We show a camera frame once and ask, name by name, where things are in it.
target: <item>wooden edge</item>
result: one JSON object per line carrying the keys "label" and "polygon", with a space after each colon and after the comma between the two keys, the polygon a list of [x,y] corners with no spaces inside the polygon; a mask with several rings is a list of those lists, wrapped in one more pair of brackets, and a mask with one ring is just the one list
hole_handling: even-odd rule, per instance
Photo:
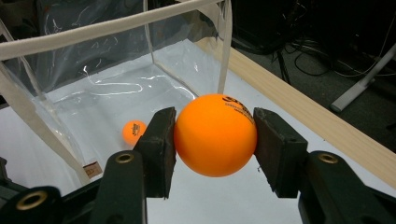
{"label": "wooden edge", "polygon": [[396,154],[235,49],[231,50],[229,69],[350,159],[396,189]]}

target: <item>white fabric strap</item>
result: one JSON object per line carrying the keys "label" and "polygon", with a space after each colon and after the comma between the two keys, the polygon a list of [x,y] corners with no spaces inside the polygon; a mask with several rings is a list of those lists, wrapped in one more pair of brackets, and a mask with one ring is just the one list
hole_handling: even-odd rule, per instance
{"label": "white fabric strap", "polygon": [[0,90],[8,104],[35,131],[35,133],[73,168],[82,185],[90,183],[90,179],[76,158],[65,145],[52,133],[47,124],[35,112],[35,106],[25,93],[6,76],[6,68],[0,63]]}

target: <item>printed logo on ball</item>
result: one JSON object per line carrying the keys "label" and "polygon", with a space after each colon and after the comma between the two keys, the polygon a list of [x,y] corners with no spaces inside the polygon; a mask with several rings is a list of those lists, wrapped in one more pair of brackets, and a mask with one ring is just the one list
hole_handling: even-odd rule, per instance
{"label": "printed logo on ball", "polygon": [[233,110],[244,115],[251,123],[254,123],[254,119],[251,117],[250,112],[241,102],[230,96],[223,97],[222,100],[226,102],[225,105],[232,107]]}

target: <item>orange ping pong ball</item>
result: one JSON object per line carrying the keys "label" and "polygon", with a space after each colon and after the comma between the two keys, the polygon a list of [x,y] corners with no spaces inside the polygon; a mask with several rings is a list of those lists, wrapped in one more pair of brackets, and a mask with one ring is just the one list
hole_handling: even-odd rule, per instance
{"label": "orange ping pong ball", "polygon": [[180,112],[174,140],[179,157],[194,172],[221,177],[248,163],[256,148],[257,132],[253,117],[239,101],[208,94]]}
{"label": "orange ping pong ball", "polygon": [[134,146],[146,129],[147,126],[143,121],[130,120],[122,128],[122,138],[128,145]]}

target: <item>metal stand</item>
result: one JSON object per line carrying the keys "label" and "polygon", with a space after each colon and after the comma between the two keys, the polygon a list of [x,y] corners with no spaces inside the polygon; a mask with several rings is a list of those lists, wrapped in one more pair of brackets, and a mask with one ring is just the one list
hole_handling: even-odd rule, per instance
{"label": "metal stand", "polygon": [[375,65],[375,67],[370,70],[369,74],[358,81],[349,90],[344,92],[337,100],[335,100],[331,105],[330,109],[335,112],[343,111],[353,100],[355,100],[367,87],[373,83],[374,76],[381,71],[385,65],[393,58],[396,53],[396,43],[393,47],[384,55],[384,57]]}

